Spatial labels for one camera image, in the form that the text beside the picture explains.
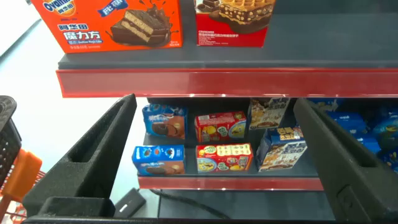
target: red shelf edge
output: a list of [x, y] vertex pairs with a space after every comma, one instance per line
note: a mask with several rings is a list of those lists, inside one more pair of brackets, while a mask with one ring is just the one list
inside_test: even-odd
[[398, 97], [398, 68], [141, 68], [57, 70], [65, 98]]
[[140, 189], [323, 190], [318, 177], [138, 177]]

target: store shelf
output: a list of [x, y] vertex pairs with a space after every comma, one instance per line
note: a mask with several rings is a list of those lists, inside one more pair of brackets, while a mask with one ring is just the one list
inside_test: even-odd
[[[139, 176], [139, 185], [142, 189], [205, 189], [205, 190], [323, 190], [318, 178], [318, 173], [310, 158], [305, 152], [291, 169], [258, 172], [253, 160], [251, 167], [245, 172], [212, 172], [198, 173], [196, 163], [196, 150], [198, 144], [227, 144], [234, 142], [250, 142], [253, 153], [256, 154], [264, 130], [246, 130], [244, 139], [223, 142], [198, 143], [195, 135], [194, 119], [197, 115], [214, 113], [215, 111], [247, 111], [248, 99], [191, 99], [181, 101], [181, 104], [190, 103], [188, 106], [188, 135], [186, 139], [170, 139], [159, 136], [146, 135], [144, 145], [183, 144], [185, 146], [185, 174], [164, 176]], [[154, 100], [167, 104], [174, 104], [176, 100]], [[294, 117], [289, 112], [286, 114], [282, 125], [295, 124]]]
[[197, 47], [193, 1], [180, 3], [181, 49], [65, 55], [63, 96], [398, 95], [395, 0], [280, 0], [262, 49]]
[[[240, 192], [165, 190], [245, 220], [335, 220], [323, 192]], [[159, 218], [218, 218], [206, 210], [176, 200], [161, 198]]]

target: red box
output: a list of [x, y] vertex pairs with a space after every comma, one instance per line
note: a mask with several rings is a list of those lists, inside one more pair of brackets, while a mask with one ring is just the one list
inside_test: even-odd
[[250, 143], [197, 146], [198, 172], [244, 171], [252, 159]]
[[195, 0], [199, 46], [262, 47], [275, 0]]
[[179, 0], [32, 0], [69, 53], [182, 46]]
[[246, 117], [242, 111], [197, 116], [195, 129], [198, 142], [243, 138]]

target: dark gray shelf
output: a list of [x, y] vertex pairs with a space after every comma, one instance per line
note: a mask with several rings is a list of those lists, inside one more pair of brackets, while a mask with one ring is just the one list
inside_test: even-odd
[[[233, 219], [335, 220], [323, 192], [238, 192], [165, 190], [217, 209]], [[217, 218], [207, 211], [161, 198], [159, 218]]]
[[68, 54], [59, 69], [398, 66], [396, 0], [277, 0], [261, 49], [197, 47], [193, 0], [180, 4], [182, 48]]
[[[183, 144], [185, 146], [186, 174], [173, 175], [172, 177], [318, 177], [317, 170], [313, 165], [312, 159], [308, 152], [304, 152], [301, 158], [291, 169], [272, 170], [266, 172], [258, 172], [255, 160], [253, 159], [251, 167], [246, 172], [210, 172], [198, 173], [196, 162], [196, 146], [199, 144], [228, 144], [228, 143], [244, 143], [250, 142], [253, 153], [256, 155], [257, 148], [260, 144], [264, 130], [248, 131], [241, 140], [220, 141], [220, 142], [201, 142], [199, 143], [195, 134], [194, 120], [195, 116], [224, 112], [224, 111], [248, 111], [248, 98], [232, 98], [232, 99], [150, 99], [151, 103], [164, 103], [168, 105], [185, 105], [188, 108], [188, 135], [186, 139], [172, 139], [159, 136], [146, 135], [144, 145], [167, 145], [167, 144]], [[290, 102], [287, 112], [282, 120], [281, 126], [295, 126], [296, 121], [293, 115], [292, 107], [294, 101]]]

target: black cable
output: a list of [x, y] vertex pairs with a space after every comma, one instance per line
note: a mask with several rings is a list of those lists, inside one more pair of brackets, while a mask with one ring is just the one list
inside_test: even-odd
[[165, 197], [167, 199], [176, 200], [176, 201], [179, 201], [179, 202], [183, 202], [183, 203], [187, 203], [189, 205], [196, 206], [198, 208], [206, 210], [207, 212], [210, 212], [211, 214], [217, 216], [218, 218], [231, 219], [229, 216], [225, 215], [224, 213], [222, 213], [222, 212], [220, 212], [218, 210], [215, 210], [214, 208], [211, 208], [211, 207], [209, 207], [207, 205], [199, 203], [199, 202], [197, 202], [197, 201], [195, 201], [193, 199], [186, 198], [186, 197], [183, 197], [183, 196], [168, 194], [168, 193], [165, 193], [165, 192], [162, 192], [162, 191], [159, 191], [159, 190], [150, 190], [150, 191], [152, 193], [158, 195], [158, 196]]

